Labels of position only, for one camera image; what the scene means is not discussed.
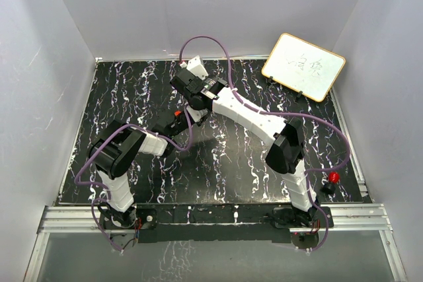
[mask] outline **red button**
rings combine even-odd
[[[329,182],[338,183],[339,182],[339,174],[336,172],[331,172],[329,174]]]

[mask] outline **black marble surface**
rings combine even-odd
[[[271,111],[303,112],[339,126],[330,96],[321,103],[306,98],[295,101],[296,92],[279,84],[267,85],[261,74],[265,60],[233,62],[233,78],[239,93]],[[209,73],[227,78],[225,61],[205,61]],[[99,63],[75,144],[71,164],[58,204],[87,204],[104,195],[100,188],[77,187],[73,178],[86,161],[89,143],[113,119],[151,127],[161,110],[181,110],[184,101],[169,81],[179,66],[175,61]],[[337,165],[345,155],[340,138],[321,124],[304,120],[307,166]],[[176,138],[180,144],[187,132]],[[139,154],[128,174],[138,203],[266,203],[287,202],[282,177],[269,169],[266,148],[242,126],[212,114],[201,127],[194,126],[194,145],[185,153],[163,159]],[[319,190],[326,175],[310,175]],[[83,180],[100,181],[94,167]],[[340,171],[340,186],[333,196],[319,194],[321,201],[362,202],[351,164]]]

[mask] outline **white enclosure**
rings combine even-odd
[[[335,83],[372,196],[385,203],[411,281],[418,228],[422,0],[0,0],[0,280],[24,276],[67,168],[95,59],[173,58],[191,36],[268,55],[284,32],[346,58]],[[213,43],[187,55],[221,57]]]
[[[62,0],[0,0],[0,280],[20,281],[56,198],[95,59]]]

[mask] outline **purple cable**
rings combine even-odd
[[[78,172],[78,174],[76,175],[74,182],[76,185],[80,186],[80,185],[94,185],[94,186],[100,186],[102,188],[104,188],[107,192],[107,199],[111,199],[112,196],[110,194],[110,191],[108,189],[108,187],[106,185],[104,185],[103,183],[100,182],[92,182],[92,181],[81,181],[81,176],[82,173],[84,173],[84,171],[86,169],[88,169],[88,167],[93,163],[93,161],[95,160],[95,158],[97,158],[97,156],[100,154],[100,152],[105,148],[105,146],[107,146],[107,144],[109,144],[109,142],[111,142],[111,140],[113,140],[113,138],[115,138],[115,136],[117,136],[121,131],[125,130],[126,128],[132,127],[135,129],[138,129],[144,133],[150,133],[152,135],[156,135],[159,138],[162,138],[164,140],[166,140],[167,142],[169,142],[171,145],[173,145],[177,151],[179,152],[184,152],[189,150],[189,148],[191,148],[192,146],[192,142],[193,142],[193,138],[192,138],[192,126],[191,126],[191,120],[190,120],[190,116],[188,114],[188,110],[186,109],[186,106],[184,107],[184,113],[185,113],[185,117],[186,117],[186,121],[188,122],[188,144],[185,146],[185,148],[180,147],[179,145],[177,145],[172,139],[164,136],[164,135],[159,135],[155,132],[149,131],[147,129],[144,129],[138,125],[134,125],[132,123],[128,123],[126,125],[123,125],[122,127],[120,127],[119,129],[117,129],[114,133],[112,133],[112,135],[110,135],[109,138],[106,139],[106,141],[97,149],[97,151],[94,152],[94,154],[91,156],[91,158],[89,158],[86,163],[84,164],[84,166],[82,167],[82,169],[80,169],[80,171]],[[113,240],[107,235],[107,233],[104,231],[104,229],[101,227],[100,223],[98,222],[97,218],[95,217],[95,213],[94,213],[94,206],[95,203],[101,201],[101,202],[107,202],[107,200],[103,199],[103,198],[96,198],[93,200],[93,202],[91,203],[91,213],[93,214],[93,219],[98,227],[98,229],[100,229],[101,233],[110,241],[111,245],[113,246],[113,248],[115,248],[117,251],[119,252],[123,252],[123,249],[118,246],[117,244],[115,244],[113,242]]]
[[[182,53],[184,52],[184,48],[186,47],[186,45],[189,42],[191,42],[192,40],[198,39],[198,38],[210,39],[210,40],[216,42],[217,44],[219,44],[219,46],[221,47],[223,52],[225,52],[226,59],[227,59],[229,87],[231,87],[231,91],[233,93],[233,96],[241,104],[243,104],[243,106],[247,107],[249,110],[252,110],[254,112],[258,112],[258,113],[261,113],[261,114],[265,114],[265,115],[301,117],[301,118],[308,118],[308,119],[311,119],[311,120],[315,120],[316,122],[322,123],[322,124],[328,126],[329,128],[333,129],[341,137],[343,142],[345,142],[346,157],[339,165],[334,166],[333,168],[309,168],[306,171],[304,171],[304,175],[307,179],[307,193],[308,193],[309,199],[310,199],[311,203],[313,204],[313,207],[316,208],[318,211],[320,211],[322,213],[323,217],[325,218],[325,223],[326,223],[326,230],[325,230],[325,235],[323,236],[323,239],[319,242],[319,244],[315,248],[313,248],[314,250],[319,249],[325,243],[325,241],[327,239],[328,232],[329,232],[329,220],[328,220],[326,213],[323,211],[323,209],[321,209],[320,206],[318,206],[313,201],[313,198],[311,197],[311,193],[309,191],[309,188],[311,186],[310,185],[310,179],[309,179],[309,173],[310,172],[331,172],[333,170],[339,170],[340,168],[343,168],[344,166],[346,166],[346,164],[350,160],[350,154],[351,154],[350,144],[348,142],[348,139],[345,137],[345,135],[342,133],[342,131],[340,131],[337,127],[335,127],[331,123],[328,123],[327,121],[325,121],[325,120],[323,120],[319,117],[315,117],[315,116],[308,115],[308,114],[295,113],[295,112],[267,112],[267,111],[264,111],[264,110],[256,109],[255,107],[252,107],[251,105],[245,104],[244,101],[241,99],[240,95],[238,94],[238,92],[236,91],[235,87],[233,86],[231,58],[229,57],[229,54],[227,53],[227,50],[225,49],[225,47],[219,41],[217,41],[215,38],[212,38],[211,36],[195,36],[195,37],[189,39],[188,41],[186,41],[179,51],[179,62],[180,63],[182,62]]]

